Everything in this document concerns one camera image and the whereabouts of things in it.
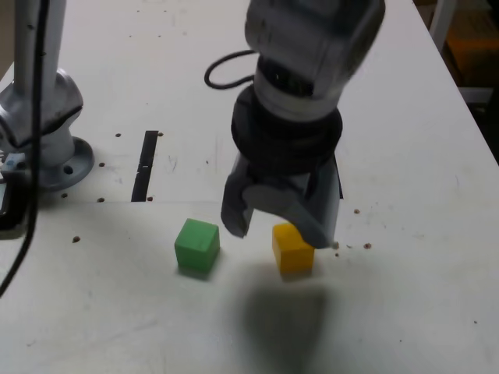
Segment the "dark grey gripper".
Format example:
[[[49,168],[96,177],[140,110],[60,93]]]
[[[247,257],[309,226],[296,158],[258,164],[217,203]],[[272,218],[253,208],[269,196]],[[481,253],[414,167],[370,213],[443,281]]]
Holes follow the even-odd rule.
[[[307,244],[326,249],[334,244],[338,208],[334,157],[312,172],[278,175],[237,153],[225,182],[221,220],[232,235],[244,238],[253,209],[263,211],[293,224]]]

